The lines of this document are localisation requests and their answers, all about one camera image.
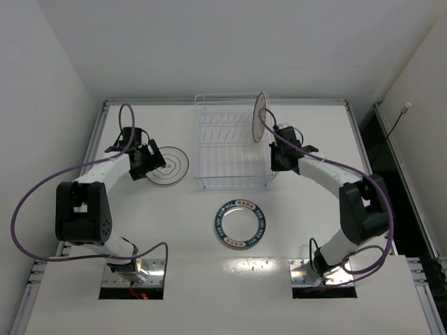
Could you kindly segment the dark green rimmed plate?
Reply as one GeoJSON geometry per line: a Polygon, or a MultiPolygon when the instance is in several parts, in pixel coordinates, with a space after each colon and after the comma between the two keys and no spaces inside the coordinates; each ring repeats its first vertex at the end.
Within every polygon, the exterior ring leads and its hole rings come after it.
{"type": "Polygon", "coordinates": [[[266,223],[266,216],[257,204],[236,199],[220,206],[214,217],[214,231],[225,246],[247,250],[263,238],[266,223]]]}

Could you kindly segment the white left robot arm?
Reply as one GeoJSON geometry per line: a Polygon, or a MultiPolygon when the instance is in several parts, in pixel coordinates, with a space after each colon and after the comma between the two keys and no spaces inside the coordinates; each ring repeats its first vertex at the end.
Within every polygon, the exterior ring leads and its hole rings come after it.
{"type": "Polygon", "coordinates": [[[75,181],[60,183],[55,214],[59,241],[105,255],[112,273],[137,284],[149,278],[149,267],[136,257],[138,247],[113,231],[108,192],[125,174],[136,181],[166,166],[156,142],[142,142],[143,133],[141,128],[124,128],[117,141],[105,150],[102,163],[75,181]]]}

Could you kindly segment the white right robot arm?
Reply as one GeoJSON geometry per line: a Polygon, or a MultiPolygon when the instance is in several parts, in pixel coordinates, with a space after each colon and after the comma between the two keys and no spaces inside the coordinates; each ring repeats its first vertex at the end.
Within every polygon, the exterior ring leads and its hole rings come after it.
{"type": "Polygon", "coordinates": [[[391,250],[395,232],[395,218],[384,180],[377,174],[367,175],[327,159],[311,145],[301,147],[292,126],[265,129],[275,138],[270,145],[273,171],[293,171],[315,181],[339,200],[340,229],[316,249],[312,260],[314,272],[322,276],[335,267],[343,267],[349,257],[367,249],[365,243],[388,233],[386,247],[375,263],[347,273],[370,275],[379,269],[391,250]]]}

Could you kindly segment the white plate with orange sunburst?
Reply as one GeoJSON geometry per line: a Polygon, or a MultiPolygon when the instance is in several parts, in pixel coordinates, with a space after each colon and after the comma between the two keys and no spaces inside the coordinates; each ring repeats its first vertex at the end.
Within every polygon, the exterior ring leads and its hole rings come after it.
{"type": "Polygon", "coordinates": [[[254,104],[252,117],[252,136],[255,143],[259,143],[264,134],[264,124],[268,109],[268,96],[264,92],[260,92],[254,104]]]}

